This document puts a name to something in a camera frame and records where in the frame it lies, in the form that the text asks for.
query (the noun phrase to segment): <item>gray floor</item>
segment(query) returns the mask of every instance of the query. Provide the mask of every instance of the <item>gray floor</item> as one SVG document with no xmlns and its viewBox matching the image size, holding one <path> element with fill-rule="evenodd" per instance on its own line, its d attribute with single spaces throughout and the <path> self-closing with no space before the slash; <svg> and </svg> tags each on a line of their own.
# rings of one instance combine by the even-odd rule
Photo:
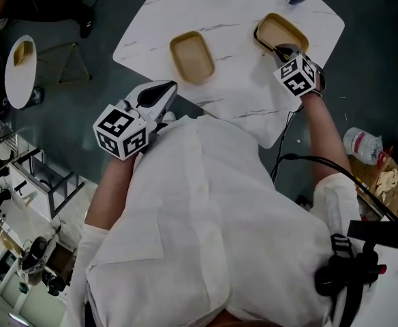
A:
<svg viewBox="0 0 398 327">
<path fill-rule="evenodd" d="M 80 40 L 78 26 L 72 21 L 20 21 L 0 35 L 5 41 L 4 54 L 23 33 L 35 39 L 39 50 L 79 41 L 93 81 L 48 88 L 42 105 L 13 112 L 12 118 L 17 127 L 28 128 L 24 135 L 51 158 L 96 183 L 108 155 L 97 147 L 91 126 L 107 104 L 117 102 L 146 80 L 112 60 L 117 43 L 144 1 L 99 0 L 94 29 L 85 40 Z M 325 102 L 341 134 L 357 126 L 382 135 L 383 141 L 390 143 L 398 139 L 398 0 L 325 2 L 346 24 L 326 65 Z M 190 110 L 194 108 L 178 100 L 178 112 Z M 301 112 L 293 120 L 284 152 L 309 153 L 304 116 Z M 276 154 L 276 145 L 260 151 L 269 171 L 275 164 Z M 284 162 L 277 189 L 293 199 L 299 194 L 311 198 L 310 172 L 307 163 Z"/>
</svg>

